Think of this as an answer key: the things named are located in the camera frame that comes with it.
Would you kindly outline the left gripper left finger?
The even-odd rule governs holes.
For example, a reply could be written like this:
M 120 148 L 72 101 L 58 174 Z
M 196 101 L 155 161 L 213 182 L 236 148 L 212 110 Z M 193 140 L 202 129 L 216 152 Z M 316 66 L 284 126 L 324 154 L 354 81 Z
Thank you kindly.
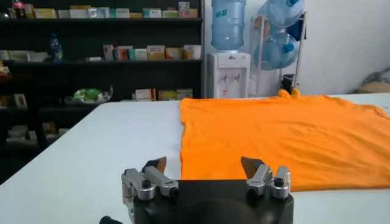
M 153 200 L 157 191 L 170 198 L 179 195 L 179 182 L 164 175 L 166 162 L 164 156 L 148 161 L 141 171 L 131 168 L 122 173 L 122 200 L 128 208 L 134 198 L 141 201 Z

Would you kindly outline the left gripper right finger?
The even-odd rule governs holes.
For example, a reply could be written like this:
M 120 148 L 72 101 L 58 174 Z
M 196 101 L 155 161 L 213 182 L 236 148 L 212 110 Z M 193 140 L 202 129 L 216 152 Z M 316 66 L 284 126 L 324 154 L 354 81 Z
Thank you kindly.
M 279 166 L 276 175 L 273 170 L 260 159 L 242 156 L 241 165 L 246 174 L 247 194 L 256 200 L 270 195 L 278 200 L 287 199 L 291 190 L 291 172 L 287 166 Z

